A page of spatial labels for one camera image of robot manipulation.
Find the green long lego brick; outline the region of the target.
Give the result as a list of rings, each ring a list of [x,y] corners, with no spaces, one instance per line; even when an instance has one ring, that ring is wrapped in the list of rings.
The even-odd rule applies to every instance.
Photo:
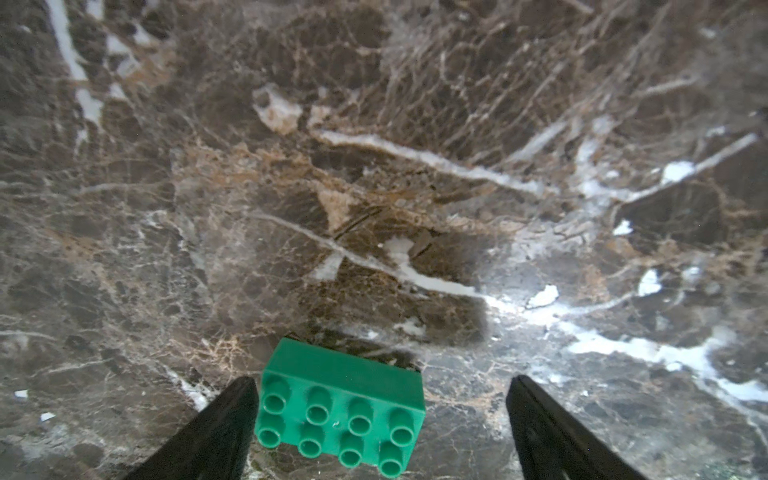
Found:
[[[396,479],[425,417],[419,372],[283,338],[263,371],[254,434],[265,448],[293,445]]]

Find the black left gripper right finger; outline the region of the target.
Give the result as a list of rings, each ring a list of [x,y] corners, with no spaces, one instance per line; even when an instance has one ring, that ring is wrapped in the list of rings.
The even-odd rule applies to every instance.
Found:
[[[512,379],[505,403],[524,478],[645,480],[530,377]]]

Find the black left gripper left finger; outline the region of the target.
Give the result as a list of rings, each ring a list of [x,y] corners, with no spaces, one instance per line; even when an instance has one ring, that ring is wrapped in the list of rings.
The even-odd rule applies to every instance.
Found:
[[[230,383],[129,479],[240,479],[259,410],[252,377]]]

